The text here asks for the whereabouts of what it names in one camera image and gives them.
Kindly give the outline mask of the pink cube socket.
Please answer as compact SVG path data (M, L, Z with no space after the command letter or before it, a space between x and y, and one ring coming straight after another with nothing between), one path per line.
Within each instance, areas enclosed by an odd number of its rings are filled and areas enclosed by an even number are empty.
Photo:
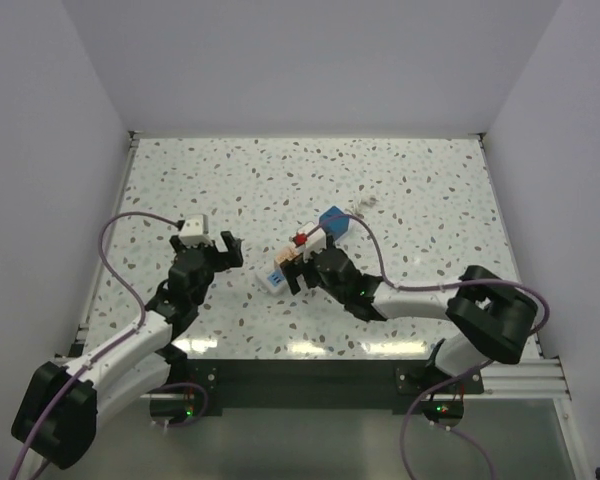
M274 255L274 266L279 268L286 261L293 261L298 255L299 252L294 246L287 245Z

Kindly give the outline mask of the white power strip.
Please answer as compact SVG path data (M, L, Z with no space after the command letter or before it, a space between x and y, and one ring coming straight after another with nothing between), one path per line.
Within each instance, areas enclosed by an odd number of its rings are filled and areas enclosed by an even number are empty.
M275 253L271 262L256 271L256 280L273 296L286 290L298 293L299 280L304 279L314 266L317 255L335 247L336 241L349 229L349 219L344 214L322 217L318 224L308 222L302 225L290 237L290 242Z

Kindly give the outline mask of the blue cube socket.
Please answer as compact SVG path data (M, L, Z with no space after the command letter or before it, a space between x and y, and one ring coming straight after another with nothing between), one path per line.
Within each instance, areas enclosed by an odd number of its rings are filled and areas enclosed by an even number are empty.
M339 240L349 230L349 218L338 206L331 206L319 216L319 226L334 241Z

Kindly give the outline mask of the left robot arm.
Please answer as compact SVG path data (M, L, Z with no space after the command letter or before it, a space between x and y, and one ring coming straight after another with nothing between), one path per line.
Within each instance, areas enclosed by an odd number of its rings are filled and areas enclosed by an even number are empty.
M136 320L92 351L38 367L11 426L24 452L65 470L93 443L98 427L142 394L180 390L186 355L174 345L197 319L216 274L242 267L241 242L224 231L219 250L206 236L178 233L168 276Z

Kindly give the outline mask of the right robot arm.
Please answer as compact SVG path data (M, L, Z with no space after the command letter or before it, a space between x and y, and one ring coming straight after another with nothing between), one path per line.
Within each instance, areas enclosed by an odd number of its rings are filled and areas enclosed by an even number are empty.
M486 362L517 364L538 312L534 300L477 265L467 267L459 287L427 291L418 286L413 292L361 272L336 247L285 260L281 272L292 294L300 291L298 279L303 278L307 287L324 290L365 322L406 317L451 322L459 333L439 340L412 377L419 388L439 393L449 392L461 374Z

